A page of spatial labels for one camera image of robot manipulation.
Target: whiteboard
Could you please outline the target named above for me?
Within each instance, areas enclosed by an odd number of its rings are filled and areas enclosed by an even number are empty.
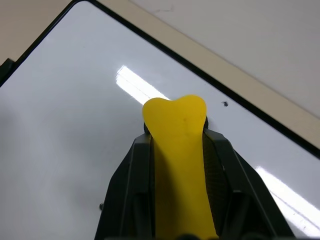
[[[82,1],[0,88],[0,238],[93,239],[109,180],[143,133],[142,103],[187,94],[268,181],[296,235],[320,236],[316,157]]]

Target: black frame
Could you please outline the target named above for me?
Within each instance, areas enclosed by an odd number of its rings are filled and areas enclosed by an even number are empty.
[[[273,117],[269,116],[265,112],[263,112],[261,109],[238,95],[236,92],[232,91],[225,85],[223,85],[221,82],[216,80],[214,77],[210,76],[209,74],[205,73],[201,69],[199,69],[197,66],[192,64],[190,61],[184,59],[182,56],[168,48],[167,46],[163,45],[158,40],[154,39],[152,36],[148,35],[132,23],[125,20],[123,17],[115,13],[114,11],[110,10],[100,2],[96,0],[73,0],[71,1],[65,9],[53,20],[53,22],[40,34],[40,36],[31,44],[31,46],[19,57],[19,59],[16,61],[12,69],[9,71],[8,74],[4,76],[4,78],[0,79],[0,87],[8,80],[8,78],[12,75],[12,73],[24,62],[24,60],[31,54],[31,52],[40,44],[40,42],[50,33],[50,31],[59,23],[59,21],[68,13],[68,11],[77,3],[87,1],[108,14],[110,17],[127,27],[129,30],[133,31],[146,41],[148,41],[150,44],[167,54],[169,57],[176,60],[178,63],[182,64],[184,67],[195,73],[197,76],[205,80],[207,83],[221,91],[222,93],[226,94],[229,98],[236,101],[238,104],[240,104],[242,107],[246,108],[248,111],[256,115],[258,118],[266,122],[268,125],[285,135],[287,138],[298,144],[300,147],[304,148],[306,151],[320,159],[320,149],[317,148],[312,143],[308,142],[277,120],[275,120]]]

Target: yellow bone-shaped object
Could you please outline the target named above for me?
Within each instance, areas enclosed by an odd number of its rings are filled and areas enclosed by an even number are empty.
[[[202,146],[206,104],[195,95],[153,98],[142,109],[154,140],[155,236],[216,238]]]

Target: white surface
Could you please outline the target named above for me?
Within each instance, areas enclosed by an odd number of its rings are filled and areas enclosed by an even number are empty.
[[[131,0],[320,118],[319,0]]]
[[[318,237],[320,210],[262,167],[258,166],[255,170],[263,179],[283,216],[308,237]]]
[[[143,133],[142,105],[117,85],[123,66],[169,99],[201,96],[211,129],[319,209],[318,159],[81,2],[0,88],[1,239],[93,239],[108,182]]]

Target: beige wall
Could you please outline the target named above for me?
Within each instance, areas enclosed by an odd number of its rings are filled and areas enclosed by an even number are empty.
[[[130,1],[320,118],[319,0]]]
[[[320,120],[315,116],[128,0],[100,2],[320,147]],[[16,60],[67,3],[67,0],[1,0],[0,62],[6,58]]]

